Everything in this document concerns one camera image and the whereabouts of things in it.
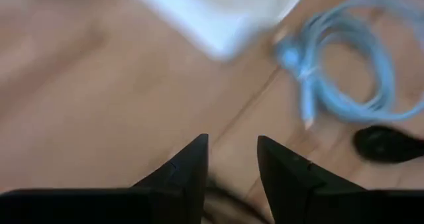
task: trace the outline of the wooden floor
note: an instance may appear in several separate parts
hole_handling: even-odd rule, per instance
[[[295,30],[343,0],[302,0]],[[424,56],[401,23],[355,11],[393,53],[397,111],[424,90]],[[424,159],[379,166],[361,160],[359,129],[322,114],[308,132],[296,81],[271,56],[272,33],[242,56],[213,62],[137,0],[0,0],[0,190],[129,186],[199,133],[210,134],[210,171],[266,209],[256,139],[268,135],[366,188],[424,188]],[[343,46],[325,69],[357,100],[373,77]],[[394,123],[424,135],[424,115]]]

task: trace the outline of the white box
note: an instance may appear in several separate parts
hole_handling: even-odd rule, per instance
[[[143,0],[211,58],[229,60],[299,0]]]

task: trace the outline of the black cable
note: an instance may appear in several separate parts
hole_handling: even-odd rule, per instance
[[[261,214],[259,210],[244,201],[241,197],[237,196],[234,192],[218,184],[213,178],[208,178],[208,182],[205,189],[205,196],[214,196],[226,199],[227,201],[230,201],[232,204],[243,210],[246,214],[251,215],[262,223],[271,224],[271,221],[269,221],[263,214]],[[205,211],[203,212],[203,216],[208,221],[215,223],[212,214]]]

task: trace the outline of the coiled cable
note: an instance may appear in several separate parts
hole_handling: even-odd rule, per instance
[[[280,64],[295,76],[301,89],[301,116],[306,127],[315,118],[320,101],[337,117],[350,122],[398,121],[424,109],[423,99],[406,113],[391,113],[396,98],[392,58],[364,21],[346,12],[354,7],[378,7],[401,17],[412,27],[424,50],[424,13],[400,0],[348,0],[309,19],[297,36],[286,36],[276,45]],[[369,57],[377,79],[375,96],[357,103],[339,91],[321,69],[321,52],[331,42],[346,42]]]

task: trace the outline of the black object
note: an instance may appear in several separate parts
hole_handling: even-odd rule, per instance
[[[365,190],[268,137],[258,139],[258,163],[276,224],[424,221],[424,191]]]
[[[132,188],[17,190],[0,196],[0,223],[119,220],[199,224],[207,178],[207,135],[200,135]]]
[[[424,140],[381,125],[357,131],[353,143],[359,155],[374,162],[399,163],[424,155]]]

